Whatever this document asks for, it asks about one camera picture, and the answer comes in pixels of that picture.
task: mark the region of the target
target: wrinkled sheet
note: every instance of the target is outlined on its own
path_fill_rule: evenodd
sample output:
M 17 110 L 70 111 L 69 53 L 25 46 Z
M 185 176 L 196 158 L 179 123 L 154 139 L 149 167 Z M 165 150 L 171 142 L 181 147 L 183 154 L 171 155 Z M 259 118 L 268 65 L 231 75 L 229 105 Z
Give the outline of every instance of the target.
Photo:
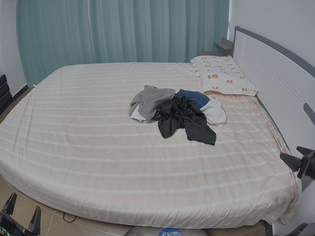
M 140 226 L 229 228 L 289 222 L 301 183 L 279 157 L 281 136 L 255 97 L 215 94 L 227 123 L 215 146 L 162 138 L 128 111 L 145 84 L 198 91 L 191 64 L 65 66 L 0 124 L 0 174 L 50 207 Z

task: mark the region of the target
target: curtain fold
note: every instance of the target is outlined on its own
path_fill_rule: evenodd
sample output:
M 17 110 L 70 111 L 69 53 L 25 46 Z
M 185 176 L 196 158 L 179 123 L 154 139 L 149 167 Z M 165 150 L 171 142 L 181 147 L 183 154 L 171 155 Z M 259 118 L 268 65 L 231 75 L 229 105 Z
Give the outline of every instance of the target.
M 229 0 L 18 0 L 28 85 L 64 65 L 189 62 L 227 36 Z
M 17 0 L 16 24 L 29 86 L 64 65 L 93 63 L 87 0 Z

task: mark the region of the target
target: white pillow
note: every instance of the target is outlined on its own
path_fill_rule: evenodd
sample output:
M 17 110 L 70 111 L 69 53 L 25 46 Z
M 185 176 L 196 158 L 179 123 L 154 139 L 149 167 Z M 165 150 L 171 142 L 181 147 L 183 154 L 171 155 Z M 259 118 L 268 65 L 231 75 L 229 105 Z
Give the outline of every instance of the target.
M 198 56 L 191 60 L 201 92 L 255 96 L 258 92 L 249 77 L 231 56 Z

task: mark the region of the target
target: blue round sticker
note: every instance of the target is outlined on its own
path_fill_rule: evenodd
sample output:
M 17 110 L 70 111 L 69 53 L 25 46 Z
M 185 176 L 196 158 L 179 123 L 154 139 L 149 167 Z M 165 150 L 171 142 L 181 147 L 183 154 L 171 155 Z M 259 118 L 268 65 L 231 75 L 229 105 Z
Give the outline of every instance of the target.
M 181 232 L 174 228 L 166 228 L 160 231 L 158 236 L 182 236 Z

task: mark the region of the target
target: gray waffle-knit garment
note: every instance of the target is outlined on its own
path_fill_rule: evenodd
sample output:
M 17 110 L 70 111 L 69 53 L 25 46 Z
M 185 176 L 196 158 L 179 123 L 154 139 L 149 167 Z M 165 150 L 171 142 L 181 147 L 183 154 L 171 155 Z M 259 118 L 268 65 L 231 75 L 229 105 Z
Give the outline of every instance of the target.
M 147 120 L 151 120 L 155 115 L 159 104 L 171 100 L 175 95 L 175 89 L 157 88 L 154 86 L 144 86 L 144 90 L 139 92 L 130 103 L 129 116 L 132 115 L 136 106 L 139 105 L 139 114 Z

